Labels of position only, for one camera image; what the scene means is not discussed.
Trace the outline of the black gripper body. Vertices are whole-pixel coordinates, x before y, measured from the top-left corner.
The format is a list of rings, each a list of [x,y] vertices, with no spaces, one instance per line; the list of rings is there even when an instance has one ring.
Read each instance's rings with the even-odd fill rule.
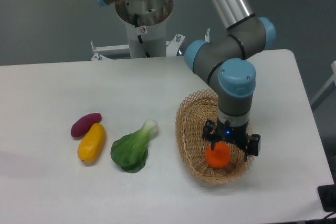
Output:
[[[247,145],[247,126],[248,122],[241,126],[232,127],[230,124],[224,124],[218,120],[215,140],[245,147]]]

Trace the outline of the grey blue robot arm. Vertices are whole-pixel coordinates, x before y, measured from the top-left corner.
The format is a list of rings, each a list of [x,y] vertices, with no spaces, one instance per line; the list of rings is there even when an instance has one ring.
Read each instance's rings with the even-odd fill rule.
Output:
[[[166,32],[160,26],[171,15],[173,0],[96,0],[114,4],[127,28],[132,58],[165,57]],[[274,25],[256,17],[246,0],[212,0],[227,36],[218,43],[192,42],[184,53],[187,66],[218,96],[217,122],[207,121],[203,138],[211,146],[220,141],[236,145],[245,156],[257,156],[260,136],[248,135],[247,125],[256,87],[253,55],[269,48],[276,39]]]

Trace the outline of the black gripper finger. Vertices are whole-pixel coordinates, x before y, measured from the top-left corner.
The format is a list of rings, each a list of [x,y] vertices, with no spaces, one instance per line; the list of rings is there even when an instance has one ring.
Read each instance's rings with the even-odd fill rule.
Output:
[[[258,156],[260,151],[260,139],[259,134],[246,134],[243,137],[240,149],[244,152],[244,161],[246,162],[249,156]]]
[[[217,126],[216,124],[211,121],[207,120],[203,127],[202,138],[210,142],[211,150],[215,150],[216,143],[218,142],[217,136]]]

